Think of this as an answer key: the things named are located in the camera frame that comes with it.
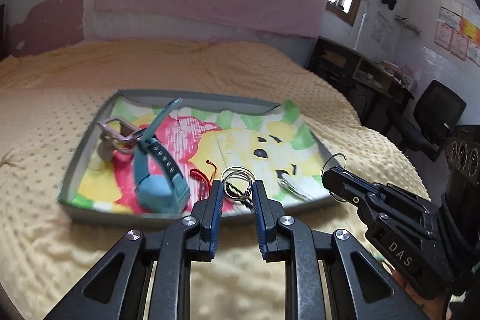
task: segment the yellow blanket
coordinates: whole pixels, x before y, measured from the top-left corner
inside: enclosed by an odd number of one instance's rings
[[[71,224],[56,204],[63,171],[92,116],[118,88],[291,99],[347,169],[428,197],[414,167],[364,128],[325,81],[266,45],[163,40],[86,43],[0,63],[0,283],[26,320],[42,319],[118,240],[122,229]],[[355,208],[303,214],[312,228],[350,230],[371,249]],[[192,319],[279,319],[284,267],[265,264],[253,226],[223,227],[213,263],[194,263]]]

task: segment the hand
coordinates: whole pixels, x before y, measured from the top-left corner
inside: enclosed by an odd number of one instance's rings
[[[450,295],[442,293],[433,300],[425,300],[418,295],[399,272],[395,270],[392,273],[392,277],[404,288],[405,292],[417,303],[430,320],[443,320],[445,318],[445,311],[448,304],[447,300],[450,299]]]

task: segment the colorful painting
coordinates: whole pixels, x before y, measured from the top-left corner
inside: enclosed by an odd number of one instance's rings
[[[144,107],[120,98],[110,116],[120,116],[140,128],[148,127],[159,113],[159,107]],[[237,114],[232,111],[208,112],[190,107],[173,111],[155,135],[176,160],[190,187],[187,214],[198,200],[200,183],[191,178],[197,168],[207,177],[219,179],[229,166],[240,165],[263,180],[267,194],[284,206],[303,202],[278,185],[282,174],[288,174],[295,186],[312,199],[326,195],[320,174],[323,159],[300,111],[286,100],[261,115]],[[151,174],[162,174],[149,159]],[[135,195],[133,157],[116,151],[111,162],[104,162],[95,151],[90,158],[78,192],[71,201],[78,207],[124,214],[150,213],[138,204]],[[226,213],[247,212],[236,202],[224,202]]]

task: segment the cartoon eyebrow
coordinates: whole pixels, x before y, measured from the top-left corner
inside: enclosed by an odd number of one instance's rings
[[[271,137],[273,140],[275,140],[277,143],[281,143],[282,140],[280,140],[278,137],[276,136],[272,136],[272,135],[268,135],[269,137]]]
[[[266,153],[265,150],[255,150],[253,151],[253,154],[255,156],[258,156],[259,158],[268,159],[268,154]]]

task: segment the chair backrest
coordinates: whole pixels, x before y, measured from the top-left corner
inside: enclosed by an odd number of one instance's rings
[[[447,86],[432,80],[415,106],[413,118],[422,134],[436,145],[442,145],[448,129],[457,123],[467,104]]]

